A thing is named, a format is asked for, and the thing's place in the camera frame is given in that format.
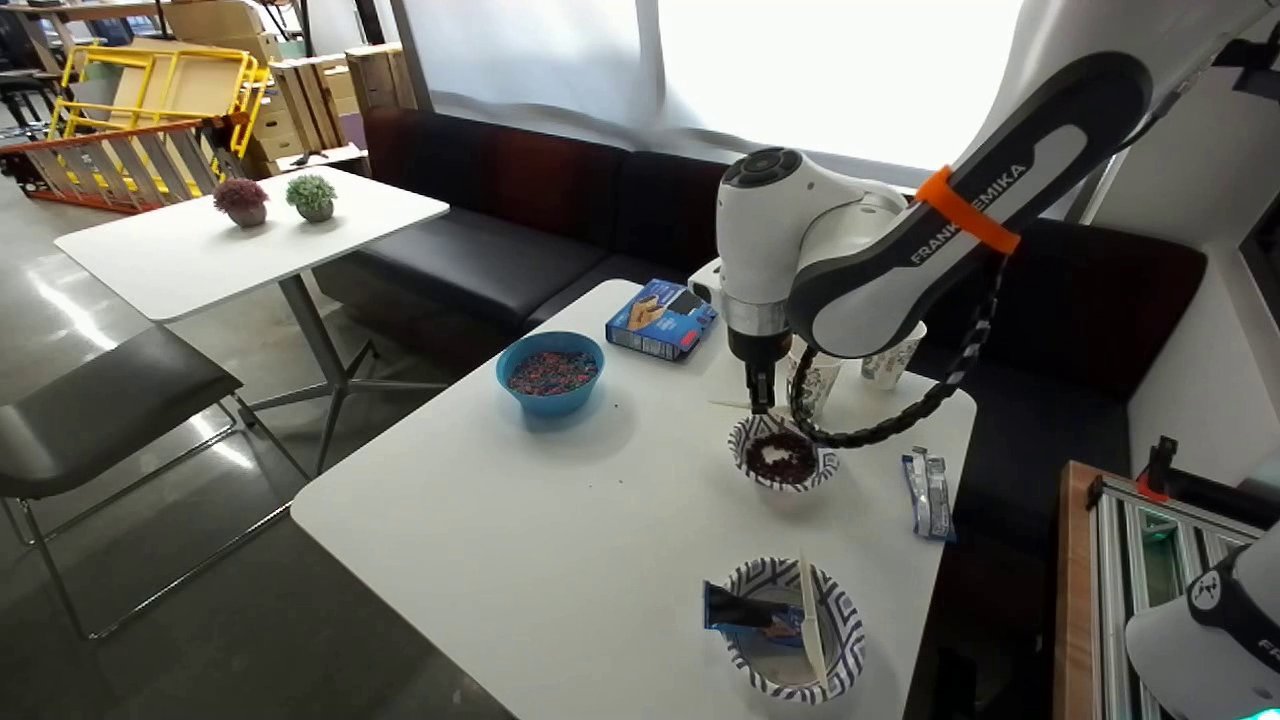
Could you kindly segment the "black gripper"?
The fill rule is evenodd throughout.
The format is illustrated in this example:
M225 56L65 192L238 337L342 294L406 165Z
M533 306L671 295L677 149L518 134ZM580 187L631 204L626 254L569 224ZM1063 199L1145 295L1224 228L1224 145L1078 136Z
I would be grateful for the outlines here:
M750 408L755 418L777 408L777 364L788 357L788 337L730 337L732 357L744 364Z

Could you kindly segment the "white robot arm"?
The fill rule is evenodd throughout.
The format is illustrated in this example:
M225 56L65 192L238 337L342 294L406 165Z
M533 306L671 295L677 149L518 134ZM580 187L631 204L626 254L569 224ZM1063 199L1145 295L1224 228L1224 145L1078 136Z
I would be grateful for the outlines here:
M902 346L963 259L1131 145L1278 0L1024 0L996 101L914 196L755 149L718 187L721 313L750 408L777 408L788 342L835 359Z

